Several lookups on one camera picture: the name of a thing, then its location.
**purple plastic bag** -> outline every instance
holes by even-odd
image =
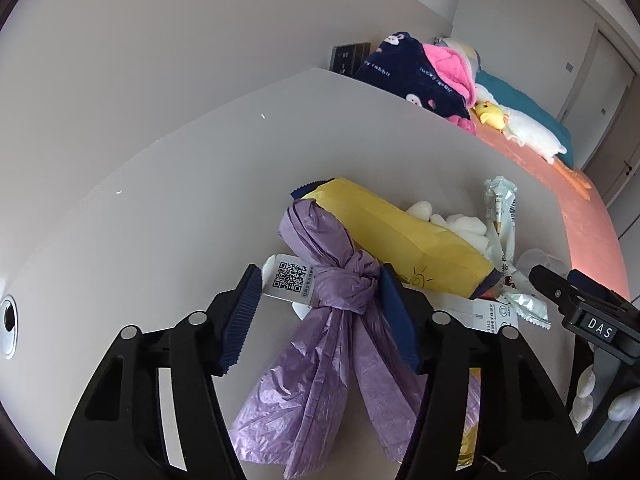
[[[249,395],[230,430],[240,460],[285,465],[284,477],[322,469],[354,373],[386,456],[402,460],[424,380],[401,361],[376,303],[378,262],[356,251],[342,224],[312,200],[286,211],[280,237],[314,266],[320,307]]]

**pink bedsheet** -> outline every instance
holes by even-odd
[[[475,117],[473,119],[478,126],[478,139],[518,163],[556,194],[574,269],[629,299],[618,237],[595,187],[589,190],[590,201],[581,198],[560,173],[530,148],[521,148],[497,130],[479,123]]]

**snack wrapper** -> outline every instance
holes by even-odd
[[[515,253],[516,192],[518,187],[497,176],[484,183],[486,237],[485,257],[502,273],[499,301],[508,302],[520,317],[549,330],[545,300],[513,264]]]

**pink blanket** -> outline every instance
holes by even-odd
[[[466,107],[476,104],[476,86],[469,66],[461,54],[446,46],[423,43],[424,54],[440,79],[465,99]]]

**label tag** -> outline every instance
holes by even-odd
[[[506,300],[468,300],[454,294],[405,285],[423,293],[434,310],[444,310],[467,328],[497,334],[503,326],[518,327],[518,314]]]
[[[587,332],[592,333],[597,338],[606,341],[607,343],[611,343],[613,336],[616,335],[618,329],[613,325],[593,316],[586,312],[582,317],[580,322],[580,327],[585,329]]]
[[[297,256],[274,254],[262,266],[262,293],[279,300],[318,306],[314,268]]]

